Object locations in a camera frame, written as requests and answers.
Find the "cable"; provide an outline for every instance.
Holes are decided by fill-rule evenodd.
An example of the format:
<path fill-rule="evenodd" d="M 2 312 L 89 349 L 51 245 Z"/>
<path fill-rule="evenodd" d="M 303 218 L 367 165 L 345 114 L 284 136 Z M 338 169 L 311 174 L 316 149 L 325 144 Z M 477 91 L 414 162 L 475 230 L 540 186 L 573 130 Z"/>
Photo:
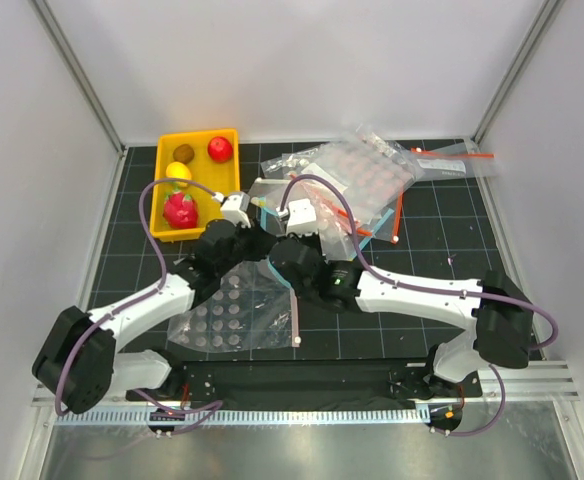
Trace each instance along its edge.
<path fill-rule="evenodd" d="M 363 268 L 370 275 L 372 275 L 374 278 L 376 278 L 377 280 L 380 280 L 384 283 L 389 283 L 390 285 L 393 285 L 396 287 L 405 288 L 407 290 L 413 290 L 415 292 L 431 293 L 431 294 L 435 294 L 435 295 L 452 295 L 452 296 L 460 296 L 460 297 L 468 296 L 468 297 L 481 298 L 484 300 L 494 300 L 494 301 L 501 302 L 501 303 L 515 305 L 519 308 L 524 308 L 526 310 L 531 310 L 532 312 L 538 313 L 539 315 L 544 317 L 548 321 L 548 323 L 551 325 L 552 333 L 548 337 L 547 340 L 545 340 L 541 343 L 538 343 L 536 345 L 532 345 L 530 347 L 531 350 L 538 350 L 540 348 L 547 347 L 548 345 L 554 343 L 554 341 L 558 337 L 559 326 L 556 323 L 556 320 L 554 319 L 554 317 L 552 317 L 552 315 L 550 315 L 549 312 L 545 311 L 541 307 L 537 307 L 536 305 L 534 305 L 530 302 L 525 302 L 523 300 L 519 300 L 516 298 L 506 297 L 504 295 L 497 295 L 494 293 L 466 292 L 466 291 L 461 291 L 461 290 L 447 290 L 447 289 L 443 289 L 443 288 L 422 287 L 419 285 L 412 285 L 409 283 L 403 283 L 400 280 L 394 281 L 388 277 L 381 275 L 380 273 L 378 273 L 376 270 L 374 270 L 370 266 L 370 264 L 367 262 L 367 260 L 363 256 L 363 252 L 361 251 L 361 248 L 359 247 L 359 242 L 356 238 L 356 233 L 354 233 L 354 232 L 356 232 L 356 224 L 354 223 L 354 215 L 352 213 L 352 209 L 350 208 L 350 205 L 348 205 L 348 202 L 345 199 L 345 197 L 343 196 L 343 194 L 341 192 L 339 192 L 330 182 L 328 182 L 324 178 L 321 178 L 318 175 L 314 175 L 311 173 L 299 175 L 299 176 L 293 178 L 290 181 L 290 183 L 288 183 L 288 186 L 286 187 L 285 191 L 283 192 L 283 198 L 281 199 L 280 210 L 284 210 L 286 208 L 288 197 L 290 195 L 290 191 L 292 190 L 292 187 L 294 187 L 294 185 L 296 183 L 303 181 L 303 180 L 314 180 L 315 182 L 322 184 L 323 186 L 325 186 L 328 190 L 330 190 L 334 194 L 334 196 L 339 200 L 339 202 L 341 202 L 341 204 L 343 205 L 343 209 L 347 213 L 347 220 L 350 224 L 350 231 L 348 232 L 348 235 L 350 236 L 350 238 L 352 240 L 352 245 L 354 247 L 354 251 L 356 252 L 356 256 L 358 257 L 359 261 L 361 262 L 361 265 L 363 266 Z"/>
<path fill-rule="evenodd" d="M 459 407 L 461 410 L 463 410 L 463 407 L 465 407 L 465 391 L 463 390 L 463 385 L 459 385 L 459 396 L 461 397 L 461 406 Z"/>
<path fill-rule="evenodd" d="M 70 354 L 68 355 L 68 358 L 65 360 L 65 363 L 63 364 L 63 369 L 61 370 L 61 375 L 59 376 L 59 382 L 57 383 L 56 392 L 54 393 L 54 410 L 59 417 L 63 417 L 70 412 L 69 408 L 63 410 L 63 405 L 62 405 L 63 390 L 65 389 L 65 384 L 67 382 L 68 375 L 70 373 L 70 368 L 72 368 L 72 364 L 74 363 L 74 360 L 76 359 L 77 355 L 81 351 L 83 344 L 105 322 L 114 318 L 114 316 L 118 315 L 126 308 L 129 308 L 133 305 L 136 305 L 139 302 L 147 300 L 148 298 L 156 295 L 163 288 L 163 286 L 165 285 L 165 282 L 167 281 L 168 271 L 167 271 L 167 267 L 165 264 L 165 258 L 163 258 L 163 254 L 161 253 L 161 250 L 159 249 L 159 245 L 157 244 L 156 240 L 152 237 L 152 234 L 150 233 L 150 228 L 148 227 L 148 221 L 145 218 L 144 201 L 145 201 L 145 197 L 148 195 L 148 192 L 150 191 L 151 188 L 153 188 L 156 185 L 159 185 L 161 183 L 168 183 L 168 182 L 184 182 L 184 183 L 187 183 L 189 185 L 193 185 L 197 188 L 200 188 L 204 192 L 207 192 L 210 195 L 212 195 L 213 197 L 217 195 L 216 192 L 212 191 L 210 188 L 206 187 L 205 185 L 202 185 L 202 184 L 195 182 L 195 181 L 192 181 L 192 180 L 186 180 L 184 178 L 161 178 L 159 180 L 154 180 L 152 183 L 146 185 L 146 187 L 143 189 L 143 191 L 141 192 L 141 196 L 139 197 L 139 217 L 141 219 L 141 226 L 143 227 L 143 231 L 145 232 L 145 235 L 148 237 L 148 240 L 150 241 L 150 245 L 152 245 L 152 248 L 154 249 L 154 252 L 156 253 L 157 258 L 159 259 L 159 264 L 161 265 L 161 280 L 159 281 L 157 287 L 154 290 L 151 290 L 151 291 L 141 295 L 140 297 L 136 297 L 136 298 L 133 298 L 131 300 L 128 300 L 127 302 L 125 302 L 125 303 L 119 305 L 118 307 L 116 307 L 115 309 L 113 309 L 111 312 L 105 314 L 98 321 L 96 321 L 95 323 L 90 325 L 90 327 L 88 327 L 88 329 L 85 332 L 83 332 L 83 335 L 81 335 L 79 337 L 79 339 L 76 341 L 76 343 L 72 347 L 72 350 L 70 350 Z"/>
<path fill-rule="evenodd" d="M 177 412 L 175 414 L 166 414 L 165 418 L 170 418 L 173 419 L 175 417 L 181 417 L 185 420 L 185 417 L 187 415 L 190 414 L 194 414 L 194 413 L 200 413 L 200 412 L 204 412 L 207 411 L 208 414 L 204 415 L 203 417 L 201 417 L 200 419 L 198 419 L 196 422 L 192 423 L 191 425 L 187 425 L 185 427 L 179 428 L 179 429 L 175 429 L 173 432 L 170 433 L 170 436 L 175 436 L 175 435 L 182 435 L 184 433 L 188 433 L 191 432 L 192 430 L 195 430 L 197 428 L 199 428 L 205 421 L 207 421 L 212 415 L 214 415 L 223 405 L 223 402 L 221 402 L 220 400 L 215 400 L 214 402 L 210 402 L 207 405 L 201 407 L 201 408 L 196 408 L 196 409 L 191 409 L 191 410 L 183 410 L 183 409 L 173 409 L 170 408 L 166 405 L 163 405 L 162 403 L 157 402 L 156 400 L 154 400 L 152 397 L 150 397 L 149 395 L 147 395 L 144 391 L 142 390 L 134 390 L 134 392 L 143 397 L 143 399 L 147 400 L 148 402 L 150 402 L 151 404 L 153 404 L 154 406 L 164 410 L 164 411 L 172 411 L 172 412 Z M 130 443 L 128 443 L 127 445 L 119 448 L 118 450 L 112 452 L 112 453 L 108 453 L 105 455 L 83 455 L 83 454 L 79 454 L 79 458 L 83 459 L 83 460 L 88 460 L 91 462 L 103 462 L 106 460 L 111 460 L 113 458 L 118 457 L 119 455 L 124 454 L 125 452 L 127 452 L 128 450 L 131 450 L 132 448 L 136 447 L 138 444 L 144 442 L 145 440 L 149 440 L 151 438 L 159 438 L 157 437 L 157 434 L 155 433 L 146 433 L 144 435 L 141 435 L 140 437 L 132 440 Z M 72 450 L 73 448 L 73 444 L 70 444 L 70 446 L 67 447 L 66 452 L 63 454 L 63 457 L 61 458 L 60 464 L 65 463 L 65 461 L 67 460 L 67 455 L 70 452 L 70 450 Z M 57 467 L 56 469 L 56 473 L 52 476 L 52 478 L 58 478 L 60 472 L 60 466 Z"/>
<path fill-rule="evenodd" d="M 499 403 L 499 409 L 494 414 L 494 417 L 492 417 L 492 420 L 490 420 L 488 423 L 486 423 L 482 427 L 479 427 L 475 430 L 470 430 L 469 432 L 450 432 L 448 430 L 443 430 L 441 428 L 436 428 L 436 427 L 431 427 L 430 428 L 431 432 L 437 432 L 437 433 L 440 433 L 442 435 L 445 435 L 446 437 L 447 436 L 450 436 L 450 437 L 471 437 L 473 435 L 478 435 L 479 433 L 483 433 L 483 432 L 489 430 L 490 428 L 492 428 L 494 425 L 496 425 L 496 422 L 498 422 L 499 419 L 501 418 L 501 415 L 503 415 L 503 410 L 505 410 L 505 384 L 503 383 L 503 379 L 501 378 L 501 375 L 499 375 L 499 372 L 494 367 L 494 365 L 490 364 L 490 365 L 488 365 L 488 367 L 490 367 L 492 372 L 494 372 L 494 376 L 496 376 L 496 379 L 499 382 L 499 388 L 501 389 L 501 403 Z"/>

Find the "red apple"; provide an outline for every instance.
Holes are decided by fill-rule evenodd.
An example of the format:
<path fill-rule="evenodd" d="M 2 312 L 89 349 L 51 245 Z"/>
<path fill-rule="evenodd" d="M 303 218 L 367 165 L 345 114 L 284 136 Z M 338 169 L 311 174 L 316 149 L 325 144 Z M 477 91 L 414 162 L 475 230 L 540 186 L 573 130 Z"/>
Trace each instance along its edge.
<path fill-rule="evenodd" d="M 232 158 L 233 153 L 232 144 L 223 137 L 214 137 L 208 143 L 208 155 L 217 163 L 227 162 Z"/>

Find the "white wall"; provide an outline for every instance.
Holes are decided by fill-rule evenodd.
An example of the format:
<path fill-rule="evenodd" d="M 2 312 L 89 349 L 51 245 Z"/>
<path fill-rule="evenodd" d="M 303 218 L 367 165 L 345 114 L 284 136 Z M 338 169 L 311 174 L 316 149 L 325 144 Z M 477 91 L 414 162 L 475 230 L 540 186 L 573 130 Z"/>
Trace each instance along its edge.
<path fill-rule="evenodd" d="M 49 0 L 119 135 L 473 134 L 542 0 Z"/>
<path fill-rule="evenodd" d="M 584 400 L 584 0 L 565 2 L 493 125 L 485 148 L 533 298 L 558 317 L 551 351 Z"/>
<path fill-rule="evenodd" d="M 76 302 L 116 161 L 28 2 L 0 2 L 0 480 L 56 315 Z"/>

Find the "kiwi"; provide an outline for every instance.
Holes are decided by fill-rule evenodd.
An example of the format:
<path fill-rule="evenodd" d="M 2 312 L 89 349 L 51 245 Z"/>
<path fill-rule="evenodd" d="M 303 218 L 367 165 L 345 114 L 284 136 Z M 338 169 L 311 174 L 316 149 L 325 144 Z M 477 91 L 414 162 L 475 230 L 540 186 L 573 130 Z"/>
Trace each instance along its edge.
<path fill-rule="evenodd" d="M 190 145 L 184 143 L 183 145 L 179 145 L 176 147 L 176 149 L 174 149 L 172 157 L 174 157 L 175 162 L 180 162 L 187 165 L 192 161 L 192 159 L 194 159 L 194 150 Z"/>

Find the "yellow plastic bin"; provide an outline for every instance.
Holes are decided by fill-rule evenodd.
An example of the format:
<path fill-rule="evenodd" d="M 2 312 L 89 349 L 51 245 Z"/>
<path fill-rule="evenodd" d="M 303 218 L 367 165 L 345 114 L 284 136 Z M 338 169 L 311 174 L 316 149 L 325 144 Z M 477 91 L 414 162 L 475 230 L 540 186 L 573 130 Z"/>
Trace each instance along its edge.
<path fill-rule="evenodd" d="M 225 163 L 216 163 L 208 156 L 208 143 L 214 137 L 225 137 L 234 148 L 231 160 Z M 208 130 L 205 132 L 174 133 L 159 138 L 159 147 L 156 152 L 156 169 L 154 179 L 165 178 L 167 166 L 174 161 L 174 150 L 184 143 L 194 149 L 194 159 L 187 164 L 192 172 L 192 180 L 210 187 L 215 192 L 224 195 L 239 191 L 239 134 L 228 128 L 223 130 Z M 201 236 L 205 226 L 211 220 L 221 218 L 221 206 L 209 194 L 196 187 L 183 190 L 194 198 L 199 213 L 197 228 L 176 230 L 163 218 L 163 204 L 168 194 L 174 191 L 174 184 L 162 183 L 154 187 L 152 192 L 152 213 L 150 215 L 150 233 L 162 242 L 178 242 L 194 240 Z"/>

